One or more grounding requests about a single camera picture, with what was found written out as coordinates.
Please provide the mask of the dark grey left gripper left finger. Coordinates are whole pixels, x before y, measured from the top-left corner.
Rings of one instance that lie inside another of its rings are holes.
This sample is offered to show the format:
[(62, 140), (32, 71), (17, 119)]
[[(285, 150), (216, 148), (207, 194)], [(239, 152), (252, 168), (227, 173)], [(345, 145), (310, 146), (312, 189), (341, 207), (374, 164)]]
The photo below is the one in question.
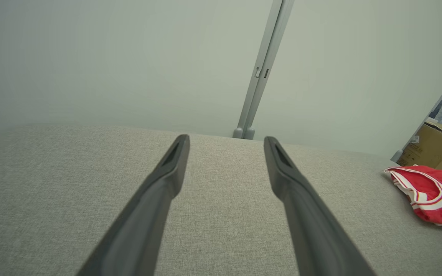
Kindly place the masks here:
[(177, 136), (77, 275), (154, 274), (170, 205), (182, 189), (189, 151), (190, 137)]

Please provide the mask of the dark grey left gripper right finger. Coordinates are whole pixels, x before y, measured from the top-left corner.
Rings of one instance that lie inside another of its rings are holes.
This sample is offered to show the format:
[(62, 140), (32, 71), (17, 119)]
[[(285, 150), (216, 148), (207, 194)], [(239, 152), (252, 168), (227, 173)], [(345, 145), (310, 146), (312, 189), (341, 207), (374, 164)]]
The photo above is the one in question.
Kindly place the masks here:
[(265, 137), (264, 153), (272, 191), (284, 204), (299, 274), (375, 275), (276, 138)]

